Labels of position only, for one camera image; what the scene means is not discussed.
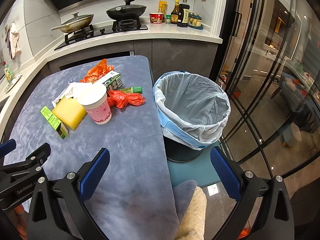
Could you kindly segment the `green cardboard box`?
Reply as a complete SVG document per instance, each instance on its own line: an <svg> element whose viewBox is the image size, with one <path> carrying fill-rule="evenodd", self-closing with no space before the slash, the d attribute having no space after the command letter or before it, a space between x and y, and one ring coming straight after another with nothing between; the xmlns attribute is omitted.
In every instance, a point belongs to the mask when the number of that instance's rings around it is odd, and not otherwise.
<svg viewBox="0 0 320 240"><path fill-rule="evenodd" d="M68 130L62 121L47 107L41 109L42 116L47 120L50 126L58 133L62 139L68 137Z"/></svg>

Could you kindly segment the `yellow sponge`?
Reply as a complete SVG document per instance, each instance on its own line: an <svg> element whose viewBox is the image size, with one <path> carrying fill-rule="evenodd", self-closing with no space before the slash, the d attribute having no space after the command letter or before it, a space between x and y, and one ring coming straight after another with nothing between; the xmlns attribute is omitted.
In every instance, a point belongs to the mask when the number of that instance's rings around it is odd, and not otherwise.
<svg viewBox="0 0 320 240"><path fill-rule="evenodd" d="M65 96L59 101L52 112L64 125L72 130L76 130L87 115L84 107L76 99L66 98Z"/></svg>

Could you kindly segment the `pink paper cup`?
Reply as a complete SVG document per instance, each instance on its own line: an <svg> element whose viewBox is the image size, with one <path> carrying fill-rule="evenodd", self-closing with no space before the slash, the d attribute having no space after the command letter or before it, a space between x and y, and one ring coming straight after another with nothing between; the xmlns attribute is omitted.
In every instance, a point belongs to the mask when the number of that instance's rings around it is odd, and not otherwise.
<svg viewBox="0 0 320 240"><path fill-rule="evenodd" d="M74 83L73 98L84 107L91 119L98 125L108 123L112 112L107 101L107 89L99 83Z"/></svg>

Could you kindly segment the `red-orange plastic bag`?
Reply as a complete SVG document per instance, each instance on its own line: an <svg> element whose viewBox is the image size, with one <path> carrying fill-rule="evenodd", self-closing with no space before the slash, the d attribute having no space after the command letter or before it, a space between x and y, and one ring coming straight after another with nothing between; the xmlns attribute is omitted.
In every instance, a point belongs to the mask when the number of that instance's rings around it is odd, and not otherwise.
<svg viewBox="0 0 320 240"><path fill-rule="evenodd" d="M111 90L108 94L108 105L110 107L115 106L118 109L122 109L127 105L141 106L145 102L144 96L139 93L124 93L120 90Z"/></svg>

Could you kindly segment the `oatmeal snack packet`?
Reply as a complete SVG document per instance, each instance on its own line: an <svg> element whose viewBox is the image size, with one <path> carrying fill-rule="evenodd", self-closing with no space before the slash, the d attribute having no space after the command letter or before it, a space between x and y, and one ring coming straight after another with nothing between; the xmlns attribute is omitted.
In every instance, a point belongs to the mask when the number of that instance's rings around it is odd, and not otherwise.
<svg viewBox="0 0 320 240"><path fill-rule="evenodd" d="M69 82L68 85L64 88L64 90L52 101L52 105L55 108L57 104L63 99L63 98L74 98L73 95L73 82Z"/></svg>

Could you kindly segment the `green milk carton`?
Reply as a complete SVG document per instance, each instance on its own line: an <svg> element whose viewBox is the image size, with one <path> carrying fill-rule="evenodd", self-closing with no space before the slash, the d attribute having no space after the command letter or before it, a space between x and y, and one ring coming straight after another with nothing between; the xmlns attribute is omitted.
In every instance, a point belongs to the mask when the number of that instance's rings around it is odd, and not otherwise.
<svg viewBox="0 0 320 240"><path fill-rule="evenodd" d="M103 84L106 87L108 92L111 90L117 90L123 85L121 74L118 72L115 72L114 70L111 70L110 72L108 72L106 75L101 77L95 83Z"/></svg>

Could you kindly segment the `green bottle with cap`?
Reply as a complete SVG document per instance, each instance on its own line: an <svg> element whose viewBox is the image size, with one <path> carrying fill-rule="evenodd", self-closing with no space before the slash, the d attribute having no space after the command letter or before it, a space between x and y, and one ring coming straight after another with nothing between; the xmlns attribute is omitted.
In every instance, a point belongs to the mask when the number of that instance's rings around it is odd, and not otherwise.
<svg viewBox="0 0 320 240"><path fill-rule="evenodd" d="M123 88L120 89L120 91L126 93L126 94L131 94L131 93L138 93L138 94L142 94L143 90L142 88L139 87L129 87L129 88Z"/></svg>

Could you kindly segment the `orange plastic bag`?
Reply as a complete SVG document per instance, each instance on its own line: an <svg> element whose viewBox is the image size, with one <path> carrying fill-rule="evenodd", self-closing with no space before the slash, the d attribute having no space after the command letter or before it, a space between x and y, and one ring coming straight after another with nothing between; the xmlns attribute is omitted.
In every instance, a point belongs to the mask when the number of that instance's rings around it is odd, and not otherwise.
<svg viewBox="0 0 320 240"><path fill-rule="evenodd" d="M95 67L91 68L80 82L95 83L112 70L114 70L114 66L108 65L107 59L103 59Z"/></svg>

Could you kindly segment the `trash bin with plastic liner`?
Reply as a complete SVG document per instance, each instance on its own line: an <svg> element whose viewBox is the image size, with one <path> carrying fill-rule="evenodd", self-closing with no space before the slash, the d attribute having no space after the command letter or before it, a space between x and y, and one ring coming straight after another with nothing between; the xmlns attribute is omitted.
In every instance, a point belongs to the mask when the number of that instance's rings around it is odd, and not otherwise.
<svg viewBox="0 0 320 240"><path fill-rule="evenodd" d="M167 159L186 163L217 142L227 125L227 94L207 77L167 72L153 86Z"/></svg>

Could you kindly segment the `grey kitchen cabinets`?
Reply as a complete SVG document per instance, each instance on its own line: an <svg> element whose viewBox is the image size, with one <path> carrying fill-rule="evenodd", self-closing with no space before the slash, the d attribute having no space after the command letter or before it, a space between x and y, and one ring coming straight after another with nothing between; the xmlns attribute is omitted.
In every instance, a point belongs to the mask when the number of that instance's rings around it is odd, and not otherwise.
<svg viewBox="0 0 320 240"><path fill-rule="evenodd" d="M141 55L147 57L153 77L171 70L186 70L209 76L218 45L212 42L146 39L102 44L91 48L56 51L26 69L18 84L8 94L1 94L1 140L9 139L22 107L35 87L50 74L80 64L113 57Z"/></svg>

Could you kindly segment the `beige fluffy cloth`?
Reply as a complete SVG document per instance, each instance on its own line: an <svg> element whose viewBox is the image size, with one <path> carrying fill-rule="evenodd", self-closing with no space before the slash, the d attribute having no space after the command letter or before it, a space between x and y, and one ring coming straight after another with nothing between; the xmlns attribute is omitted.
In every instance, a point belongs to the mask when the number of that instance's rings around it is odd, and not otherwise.
<svg viewBox="0 0 320 240"><path fill-rule="evenodd" d="M175 239L204 239L207 198L200 187L196 187L190 204L183 216Z"/></svg>

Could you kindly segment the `green dish soap bottle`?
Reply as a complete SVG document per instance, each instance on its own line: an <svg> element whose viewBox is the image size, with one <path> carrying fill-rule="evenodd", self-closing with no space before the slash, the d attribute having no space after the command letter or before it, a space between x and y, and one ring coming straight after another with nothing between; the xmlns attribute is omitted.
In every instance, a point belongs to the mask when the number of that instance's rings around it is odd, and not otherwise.
<svg viewBox="0 0 320 240"><path fill-rule="evenodd" d="M13 79L14 79L14 75L11 71L11 69L9 68L9 65L3 61L3 71L4 71L4 75L6 80L8 81L8 83L12 83Z"/></svg>

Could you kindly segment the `hanging pink dish towel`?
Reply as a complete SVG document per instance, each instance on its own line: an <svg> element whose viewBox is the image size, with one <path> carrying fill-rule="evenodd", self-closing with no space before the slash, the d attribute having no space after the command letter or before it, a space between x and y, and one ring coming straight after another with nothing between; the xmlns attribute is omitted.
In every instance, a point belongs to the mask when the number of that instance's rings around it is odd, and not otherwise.
<svg viewBox="0 0 320 240"><path fill-rule="evenodd" d="M19 38L20 34L17 30L16 24L12 23L7 31L5 41L7 43L9 55L13 60L15 59L17 54L20 54L22 52L19 44Z"/></svg>

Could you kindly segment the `beige pan with glass lid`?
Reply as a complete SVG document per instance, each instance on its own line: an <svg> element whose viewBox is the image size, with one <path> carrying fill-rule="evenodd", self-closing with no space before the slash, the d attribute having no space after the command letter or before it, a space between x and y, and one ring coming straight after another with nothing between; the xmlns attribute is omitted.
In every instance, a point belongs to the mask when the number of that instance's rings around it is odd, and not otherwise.
<svg viewBox="0 0 320 240"><path fill-rule="evenodd" d="M72 33L81 30L91 24L93 21L93 14L78 15L78 12L73 14L73 18L67 20L65 23L52 27L51 31L60 30L63 33Z"/></svg>

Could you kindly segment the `black gas stove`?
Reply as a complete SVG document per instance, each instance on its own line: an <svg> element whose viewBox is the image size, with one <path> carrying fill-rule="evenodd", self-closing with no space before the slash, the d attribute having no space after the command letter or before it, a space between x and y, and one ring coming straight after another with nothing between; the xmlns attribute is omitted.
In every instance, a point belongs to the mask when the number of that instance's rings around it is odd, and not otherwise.
<svg viewBox="0 0 320 240"><path fill-rule="evenodd" d="M73 33L68 33L65 35L64 41L57 46L54 50L61 49L68 45L74 44L76 42L80 42L82 40L86 40L89 38L94 38L98 36L113 34L113 33L121 33L126 31L135 31L135 30L148 30L146 24L141 23L140 19L132 19L132 20L121 20L114 21L112 25L94 28L92 24L89 26L82 28Z"/></svg>

